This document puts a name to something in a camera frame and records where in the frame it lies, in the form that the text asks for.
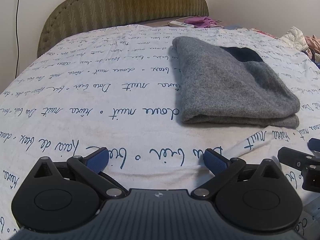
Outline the navy and grey knit sweater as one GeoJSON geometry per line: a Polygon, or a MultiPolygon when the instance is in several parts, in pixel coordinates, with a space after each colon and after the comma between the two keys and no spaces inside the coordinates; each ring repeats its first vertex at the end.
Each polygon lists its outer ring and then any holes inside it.
{"type": "Polygon", "coordinates": [[[255,51],[186,36],[172,45],[180,61],[183,123],[299,126],[299,99],[255,51]]]}

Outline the white bedspread with blue script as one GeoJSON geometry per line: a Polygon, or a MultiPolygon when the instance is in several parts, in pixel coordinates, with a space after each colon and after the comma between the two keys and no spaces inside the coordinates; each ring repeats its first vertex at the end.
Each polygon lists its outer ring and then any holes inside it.
{"type": "Polygon", "coordinates": [[[193,190],[213,176],[207,148],[254,164],[283,146],[308,152],[311,138],[319,138],[319,70],[280,40],[247,29],[143,25],[74,35],[1,94],[1,239],[18,230],[11,202],[42,156],[65,161],[105,147],[105,173],[127,188],[193,190]],[[299,98],[299,127],[183,125],[178,36],[256,51],[299,98]]]}

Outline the olive green upholstered headboard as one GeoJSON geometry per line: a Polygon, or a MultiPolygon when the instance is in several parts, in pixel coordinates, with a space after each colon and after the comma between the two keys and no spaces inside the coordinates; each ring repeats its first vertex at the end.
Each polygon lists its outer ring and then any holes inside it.
{"type": "Polygon", "coordinates": [[[208,16],[205,0],[65,0],[47,18],[41,56],[64,38],[101,28],[178,16],[208,16]]]}

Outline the purple cloth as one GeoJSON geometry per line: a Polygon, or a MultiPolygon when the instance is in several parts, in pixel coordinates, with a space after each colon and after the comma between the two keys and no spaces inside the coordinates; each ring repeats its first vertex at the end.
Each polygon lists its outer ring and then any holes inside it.
{"type": "Polygon", "coordinates": [[[195,28],[211,28],[217,25],[215,20],[207,16],[186,18],[184,22],[193,25],[195,28]]]}

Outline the pink cloth pile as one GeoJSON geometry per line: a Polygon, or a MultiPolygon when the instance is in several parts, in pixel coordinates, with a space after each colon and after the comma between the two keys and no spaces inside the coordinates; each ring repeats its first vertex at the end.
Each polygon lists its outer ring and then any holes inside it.
{"type": "Polygon", "coordinates": [[[320,39],[317,38],[315,35],[306,36],[305,40],[307,42],[308,47],[314,53],[320,54],[320,39]]]}

